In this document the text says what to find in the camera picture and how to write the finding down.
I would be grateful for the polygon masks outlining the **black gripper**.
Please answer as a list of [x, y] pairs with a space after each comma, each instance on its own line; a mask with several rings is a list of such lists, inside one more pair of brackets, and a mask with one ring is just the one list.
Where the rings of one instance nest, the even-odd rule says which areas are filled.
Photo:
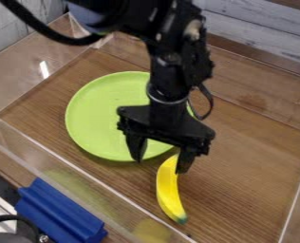
[[208, 155], [214, 131], [188, 112], [188, 96], [169, 99], [158, 91], [149, 91], [148, 105], [120, 106], [117, 129], [126, 136], [132, 158], [142, 162], [148, 140], [181, 148], [177, 174], [185, 174], [197, 156]]

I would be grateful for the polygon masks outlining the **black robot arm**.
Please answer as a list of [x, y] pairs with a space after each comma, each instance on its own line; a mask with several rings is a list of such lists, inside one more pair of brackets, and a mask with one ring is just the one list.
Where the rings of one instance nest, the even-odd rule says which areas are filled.
[[66, 0], [70, 13], [89, 35], [69, 37], [43, 24], [18, 0], [0, 0], [6, 9], [41, 35], [70, 46], [88, 46], [114, 31], [145, 43], [150, 55], [148, 105], [117, 108], [118, 130], [126, 136], [130, 155], [141, 161], [146, 141], [181, 149], [176, 172], [188, 172], [194, 160], [210, 153], [214, 131], [202, 123], [189, 100], [197, 88], [213, 95], [204, 82], [213, 77], [208, 49], [206, 18], [193, 0]]

